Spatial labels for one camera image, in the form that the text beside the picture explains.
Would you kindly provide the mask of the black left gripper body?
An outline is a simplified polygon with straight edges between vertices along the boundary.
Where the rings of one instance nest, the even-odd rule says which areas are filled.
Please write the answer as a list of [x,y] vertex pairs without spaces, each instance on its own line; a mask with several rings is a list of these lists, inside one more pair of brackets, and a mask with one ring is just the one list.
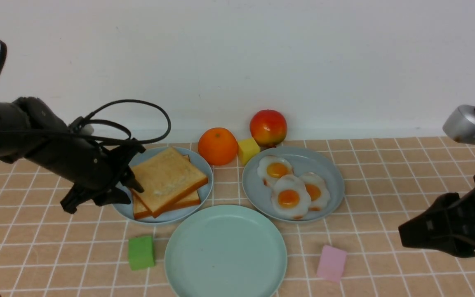
[[123,144],[113,150],[79,138],[50,138],[25,154],[31,162],[75,185],[101,191],[134,177],[132,158],[145,152],[140,144]]

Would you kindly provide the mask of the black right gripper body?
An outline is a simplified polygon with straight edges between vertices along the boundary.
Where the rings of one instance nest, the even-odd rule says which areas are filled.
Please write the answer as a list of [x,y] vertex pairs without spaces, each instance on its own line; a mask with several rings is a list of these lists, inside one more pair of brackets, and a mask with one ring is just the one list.
[[475,257],[475,186],[462,197],[456,192],[440,195],[422,214],[401,224],[398,232],[405,248]]

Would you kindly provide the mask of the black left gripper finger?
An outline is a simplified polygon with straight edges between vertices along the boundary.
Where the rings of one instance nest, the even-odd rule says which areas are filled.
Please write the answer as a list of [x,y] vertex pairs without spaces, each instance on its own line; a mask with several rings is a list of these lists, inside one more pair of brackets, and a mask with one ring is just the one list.
[[117,184],[121,184],[122,186],[135,190],[138,193],[145,192],[142,184],[137,180],[132,169],[130,167],[125,167],[113,173],[111,180],[106,182],[106,185],[94,194],[94,204],[97,206],[111,204],[130,205],[130,203],[132,203],[130,196],[124,190],[118,188]]
[[94,194],[94,192],[90,189],[81,185],[73,185],[60,201],[60,205],[68,214],[75,214],[79,205],[92,199],[92,194]]

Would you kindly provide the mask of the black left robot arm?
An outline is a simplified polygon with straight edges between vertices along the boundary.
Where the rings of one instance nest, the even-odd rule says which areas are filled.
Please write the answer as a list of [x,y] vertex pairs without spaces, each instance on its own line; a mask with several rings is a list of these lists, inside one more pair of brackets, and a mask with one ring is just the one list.
[[86,139],[77,119],[68,126],[41,99],[21,97],[0,103],[0,160],[12,164],[19,159],[57,174],[73,183],[60,201],[64,211],[74,214],[89,200],[101,207],[130,204],[130,196],[117,184],[142,190],[129,167],[143,146],[119,145],[113,150]]

